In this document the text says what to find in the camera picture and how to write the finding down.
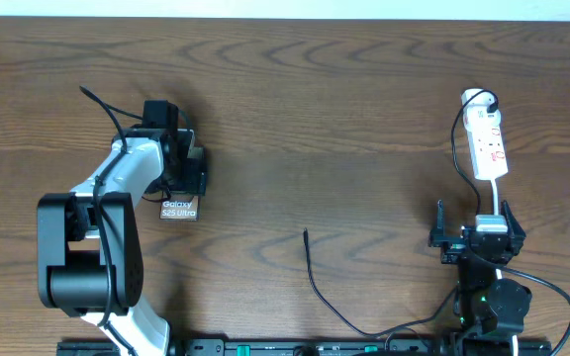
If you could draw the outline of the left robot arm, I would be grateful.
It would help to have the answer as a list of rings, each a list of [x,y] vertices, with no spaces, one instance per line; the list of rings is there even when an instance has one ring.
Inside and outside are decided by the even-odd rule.
[[[118,130],[89,178],[39,200],[38,293],[45,307],[96,325],[121,355],[180,355],[169,322],[143,296],[135,209],[145,195],[204,195],[205,151],[168,101],[145,101],[137,120]]]

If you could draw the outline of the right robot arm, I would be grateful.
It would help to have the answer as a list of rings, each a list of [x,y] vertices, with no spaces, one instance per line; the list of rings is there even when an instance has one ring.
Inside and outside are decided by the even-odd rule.
[[[502,272],[520,253],[525,232],[506,202],[498,215],[479,215],[458,235],[445,228],[443,203],[438,202],[428,245],[440,250],[441,263],[458,271],[455,298],[461,329],[448,338],[450,353],[516,355],[532,294]]]

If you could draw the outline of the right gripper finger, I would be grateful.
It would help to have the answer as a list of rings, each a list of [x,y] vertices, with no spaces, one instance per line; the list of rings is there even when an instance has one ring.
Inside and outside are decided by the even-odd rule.
[[[434,227],[430,230],[428,236],[428,246],[438,248],[448,248],[450,239],[446,234],[445,213],[442,200],[438,200],[436,204],[436,219]]]
[[[515,218],[510,205],[506,200],[501,203],[501,212],[506,219],[508,237],[510,238],[511,246],[523,247],[524,240],[526,239],[526,233]]]

